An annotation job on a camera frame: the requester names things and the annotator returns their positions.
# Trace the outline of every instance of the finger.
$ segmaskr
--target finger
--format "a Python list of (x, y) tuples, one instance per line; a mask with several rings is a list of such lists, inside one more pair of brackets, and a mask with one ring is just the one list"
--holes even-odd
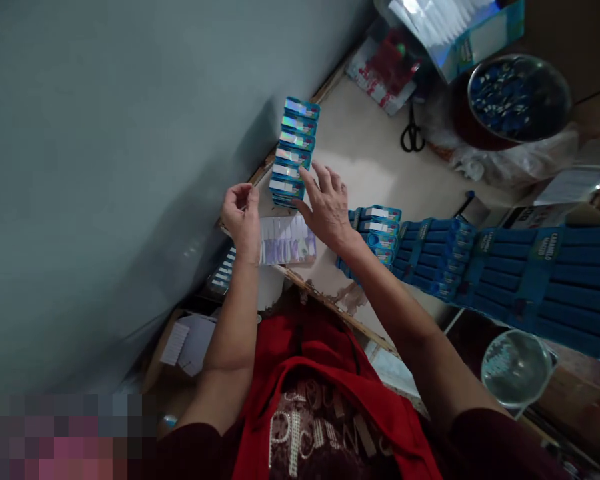
[(238, 205), (247, 198), (252, 188), (253, 185), (250, 183), (238, 183), (238, 185), (230, 187), (225, 194), (225, 204)]
[(318, 175), (318, 181), (320, 182), (320, 190), (323, 193), (333, 192), (333, 186), (331, 185), (331, 174), (329, 170), (324, 168), (318, 162), (313, 162), (313, 169)]
[(315, 180), (304, 167), (298, 168), (298, 173), (300, 174), (300, 178), (302, 178), (302, 182), (305, 184), (309, 200), (311, 200), (311, 203), (315, 203), (318, 195), (320, 195), (320, 188), (318, 188)]
[(247, 196), (247, 210), (249, 215), (258, 215), (258, 204), (260, 203), (260, 190), (253, 187)]
[(329, 171), (329, 174), (331, 176), (331, 186), (333, 187), (333, 190), (337, 193), (340, 193), (342, 191), (342, 180), (340, 178), (340, 175), (331, 170), (329, 167), (325, 168)]
[(307, 226), (311, 228), (311, 222), (313, 220), (313, 212), (311, 211), (311, 208), (302, 200), (293, 199), (291, 202), (298, 209), (298, 212), (300, 212), (300, 215), (302, 215), (302, 218), (304, 218)]

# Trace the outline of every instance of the red garment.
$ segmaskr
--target red garment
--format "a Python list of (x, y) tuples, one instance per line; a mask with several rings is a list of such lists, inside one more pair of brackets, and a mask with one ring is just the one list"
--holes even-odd
[(404, 478), (442, 477), (411, 403), (381, 386), (352, 332), (324, 311), (300, 307), (258, 328), (253, 383), (240, 418), (233, 478), (269, 478), (269, 422), (290, 370), (309, 367), (333, 384), (391, 442)]

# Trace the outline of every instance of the blue box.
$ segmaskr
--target blue box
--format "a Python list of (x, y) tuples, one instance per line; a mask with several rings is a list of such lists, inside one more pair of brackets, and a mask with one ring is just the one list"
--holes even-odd
[(282, 126), (314, 137), (318, 128), (318, 122), (292, 113), (285, 113), (282, 116)]
[(276, 177), (280, 176), (286, 177), (292, 181), (302, 181), (302, 179), (300, 178), (300, 172), (298, 172), (298, 167), (295, 165), (285, 165), (282, 163), (275, 162), (271, 166), (271, 171)]
[(283, 127), (280, 132), (280, 143), (291, 148), (313, 151), (315, 148), (315, 137)]
[(273, 174), (269, 180), (269, 189), (277, 197), (302, 200), (305, 196), (305, 184), (288, 177)]
[(360, 222), (358, 230), (361, 233), (383, 233), (385, 235), (396, 236), (400, 224), (391, 220), (372, 219)]
[(303, 166), (307, 170), (311, 167), (311, 154), (305, 150), (298, 150), (281, 143), (275, 148), (275, 160), (281, 163)]
[(392, 235), (363, 233), (362, 238), (370, 248), (382, 248), (386, 250), (396, 250), (398, 248), (398, 238)]
[(287, 97), (285, 100), (285, 113), (318, 120), (320, 118), (320, 110), (320, 105), (317, 103), (305, 102), (294, 97)]
[(390, 265), (393, 262), (393, 250), (372, 248), (371, 251), (375, 254), (378, 260), (385, 265)]
[(382, 205), (372, 205), (367, 207), (362, 211), (362, 215), (360, 215), (362, 220), (368, 220), (371, 218), (384, 218), (396, 222), (400, 222), (401, 217), (402, 210), (383, 207)]

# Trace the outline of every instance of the person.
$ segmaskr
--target person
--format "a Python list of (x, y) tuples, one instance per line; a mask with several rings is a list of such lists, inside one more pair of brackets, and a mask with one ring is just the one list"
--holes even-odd
[(300, 168), (316, 236), (346, 262), (431, 417), (385, 388), (352, 333), (308, 303), (257, 324), (259, 192), (230, 188), (222, 220), (235, 242), (230, 288), (174, 430), (158, 442), (164, 478), (567, 478), (472, 374), (431, 316), (349, 223), (347, 186)]

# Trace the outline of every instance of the white paper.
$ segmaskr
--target white paper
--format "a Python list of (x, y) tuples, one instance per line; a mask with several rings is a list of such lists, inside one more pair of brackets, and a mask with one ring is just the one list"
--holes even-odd
[(178, 361), (178, 356), (180, 356), (182, 346), (185, 343), (188, 333), (188, 326), (182, 325), (178, 322), (173, 324), (173, 329), (171, 330), (171, 334), (169, 335), (165, 349), (160, 357), (160, 362), (166, 363), (167, 365), (175, 365), (175, 363)]
[(178, 322), (186, 326), (189, 332), (182, 346), (178, 365), (186, 374), (194, 376), (202, 370), (202, 361), (209, 348), (216, 320), (195, 313), (181, 318)]
[(562, 170), (533, 202), (534, 205), (588, 201), (600, 184), (600, 170)]

